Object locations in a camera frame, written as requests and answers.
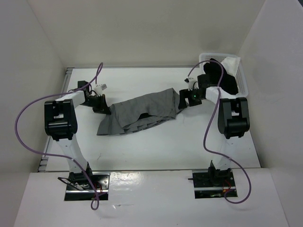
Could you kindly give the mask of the grey pleated skirt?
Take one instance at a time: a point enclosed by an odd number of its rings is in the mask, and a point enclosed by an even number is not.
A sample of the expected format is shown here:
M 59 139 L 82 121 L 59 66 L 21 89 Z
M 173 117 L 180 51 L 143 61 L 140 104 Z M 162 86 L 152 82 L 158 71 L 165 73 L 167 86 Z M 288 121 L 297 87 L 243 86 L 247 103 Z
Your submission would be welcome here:
M 101 121 L 97 135 L 126 135 L 174 120 L 182 111 L 179 101 L 179 94 L 169 88 L 112 104 L 111 114 Z

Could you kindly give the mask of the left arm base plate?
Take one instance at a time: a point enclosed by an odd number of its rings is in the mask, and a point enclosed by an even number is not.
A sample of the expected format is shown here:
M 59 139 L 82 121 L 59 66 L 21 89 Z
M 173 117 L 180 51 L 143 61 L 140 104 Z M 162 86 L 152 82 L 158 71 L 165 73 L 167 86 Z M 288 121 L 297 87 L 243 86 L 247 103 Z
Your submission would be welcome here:
M 69 177 L 57 177 L 57 179 L 66 185 L 65 201 L 91 201 L 96 197 L 93 187 L 86 177 L 83 180 L 76 181 L 75 179 L 72 179 L 70 173 Z M 109 180 L 110 173 L 92 173 L 91 181 L 94 188 L 97 190 L 101 201 L 108 200 Z

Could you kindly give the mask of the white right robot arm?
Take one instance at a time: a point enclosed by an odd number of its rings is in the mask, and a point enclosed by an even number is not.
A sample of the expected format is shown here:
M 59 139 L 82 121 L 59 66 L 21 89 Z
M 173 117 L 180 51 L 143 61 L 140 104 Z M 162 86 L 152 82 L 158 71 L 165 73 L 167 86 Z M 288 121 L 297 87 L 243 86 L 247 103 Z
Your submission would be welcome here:
M 241 137 L 250 129 L 250 116 L 248 101 L 245 97 L 235 97 L 225 92 L 217 83 L 212 83 L 208 74 L 202 74 L 194 78 L 186 78 L 187 89 L 179 91 L 179 108 L 195 106 L 207 99 L 215 103 L 211 119 L 206 127 L 203 138 L 205 151 L 214 154 L 217 158 L 212 160 L 207 171 L 206 180 L 213 186 L 226 183 L 231 177 L 231 164 L 243 170 L 243 166 L 234 159 L 234 148 L 239 143 Z M 206 146 L 206 139 L 210 126 L 217 117 L 217 128 L 223 135 L 223 149 L 221 151 L 210 150 Z

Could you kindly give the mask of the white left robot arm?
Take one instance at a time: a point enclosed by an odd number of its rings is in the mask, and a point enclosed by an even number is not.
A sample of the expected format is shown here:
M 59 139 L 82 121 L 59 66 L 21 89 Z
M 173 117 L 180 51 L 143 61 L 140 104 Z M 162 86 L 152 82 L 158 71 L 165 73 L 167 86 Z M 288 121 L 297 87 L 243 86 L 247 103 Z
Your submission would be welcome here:
M 78 88 L 54 101 L 46 101 L 44 104 L 45 132 L 61 147 L 63 155 L 69 157 L 70 174 L 64 181 L 76 190 L 92 187 L 94 176 L 77 142 L 78 123 L 75 108 L 83 105 L 91 107 L 97 114 L 110 115 L 111 111 L 103 94 L 106 88 L 106 84 L 95 85 L 91 88 L 89 82 L 78 81 Z

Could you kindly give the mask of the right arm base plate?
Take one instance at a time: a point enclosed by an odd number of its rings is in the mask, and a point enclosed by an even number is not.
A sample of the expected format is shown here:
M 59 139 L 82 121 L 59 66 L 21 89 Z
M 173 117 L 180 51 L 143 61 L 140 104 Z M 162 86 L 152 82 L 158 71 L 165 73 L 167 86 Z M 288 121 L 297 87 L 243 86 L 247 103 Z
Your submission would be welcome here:
M 233 173 L 227 176 L 211 178 L 208 171 L 193 171 L 188 180 L 193 184 L 195 199 L 238 197 Z

